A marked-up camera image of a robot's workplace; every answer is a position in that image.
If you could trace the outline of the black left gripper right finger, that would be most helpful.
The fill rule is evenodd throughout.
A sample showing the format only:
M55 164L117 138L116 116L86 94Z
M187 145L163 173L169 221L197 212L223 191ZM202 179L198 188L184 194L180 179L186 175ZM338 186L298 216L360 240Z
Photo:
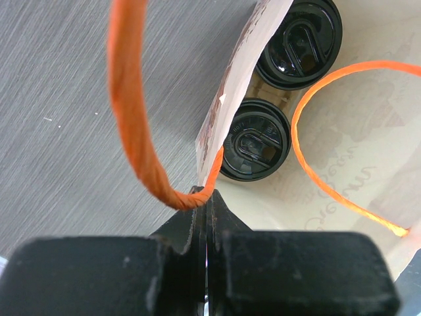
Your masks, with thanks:
M383 255L356 232L263 231L207 202L210 315L396 315Z

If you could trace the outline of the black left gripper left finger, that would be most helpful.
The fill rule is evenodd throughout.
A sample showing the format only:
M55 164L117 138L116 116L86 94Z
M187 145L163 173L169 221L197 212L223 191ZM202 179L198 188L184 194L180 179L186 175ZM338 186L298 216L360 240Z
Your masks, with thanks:
M206 207L150 236L34 238L1 275L2 315L202 315Z

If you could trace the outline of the brown paper takeout bag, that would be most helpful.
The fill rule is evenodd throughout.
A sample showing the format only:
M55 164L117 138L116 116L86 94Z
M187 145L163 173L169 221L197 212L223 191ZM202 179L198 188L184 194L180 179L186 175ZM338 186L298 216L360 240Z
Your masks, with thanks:
M217 175L216 150L251 80L251 66L290 1L259 1L197 137L199 183L261 230L368 235L397 278L420 249L420 2L340 1L345 44L320 84L285 102L286 162L267 179Z

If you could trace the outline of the cardboard cup carrier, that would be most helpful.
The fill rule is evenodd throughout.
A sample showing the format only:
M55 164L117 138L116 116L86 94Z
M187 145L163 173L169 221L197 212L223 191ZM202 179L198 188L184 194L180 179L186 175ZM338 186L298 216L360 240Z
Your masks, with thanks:
M267 84L261 77L252 75L245 98L263 99L281 111L289 113L295 106L301 91L279 90Z

